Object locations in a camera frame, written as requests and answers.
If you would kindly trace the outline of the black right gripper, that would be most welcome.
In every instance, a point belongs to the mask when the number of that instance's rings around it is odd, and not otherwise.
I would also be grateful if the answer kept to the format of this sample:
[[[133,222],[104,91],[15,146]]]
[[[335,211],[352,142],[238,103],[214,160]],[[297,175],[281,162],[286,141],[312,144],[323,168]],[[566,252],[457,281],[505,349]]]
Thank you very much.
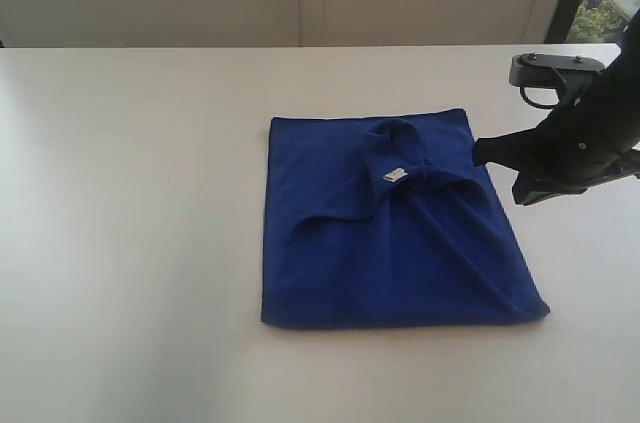
[[[535,128],[478,138],[475,166],[497,164],[518,172],[514,203],[531,206],[639,176],[639,97],[584,95],[552,111]]]

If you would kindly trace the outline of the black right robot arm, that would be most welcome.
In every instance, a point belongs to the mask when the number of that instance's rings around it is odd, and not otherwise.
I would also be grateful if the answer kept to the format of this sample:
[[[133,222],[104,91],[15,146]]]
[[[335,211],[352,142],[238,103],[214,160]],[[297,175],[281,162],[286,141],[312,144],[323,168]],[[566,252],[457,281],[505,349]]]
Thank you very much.
[[[609,65],[597,59],[523,53],[513,57],[510,85],[528,105],[527,91],[553,90],[536,127],[474,144],[475,165],[494,163],[517,171],[512,195],[529,206],[639,175],[639,19],[624,32]]]

